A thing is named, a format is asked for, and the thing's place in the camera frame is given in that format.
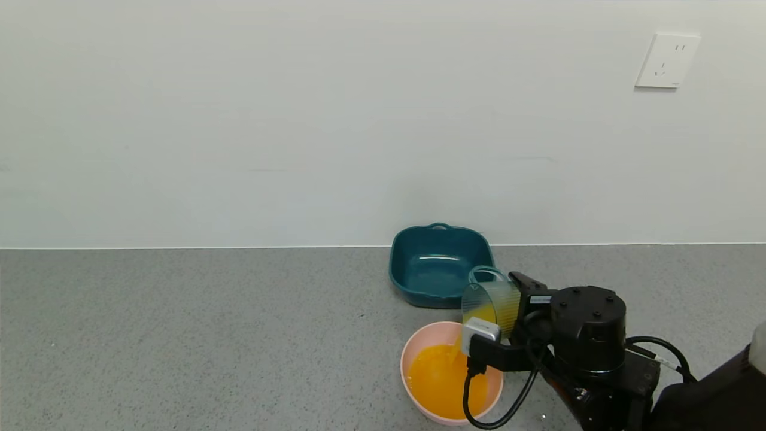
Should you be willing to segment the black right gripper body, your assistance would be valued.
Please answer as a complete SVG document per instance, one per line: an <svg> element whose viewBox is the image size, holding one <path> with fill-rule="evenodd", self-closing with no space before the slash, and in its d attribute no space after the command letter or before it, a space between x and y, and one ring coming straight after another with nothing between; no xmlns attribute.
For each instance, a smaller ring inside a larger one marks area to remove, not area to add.
<svg viewBox="0 0 766 431"><path fill-rule="evenodd" d="M550 340L552 336L552 297L558 289L531 287L520 290L519 314L515 320L516 340Z"/></svg>

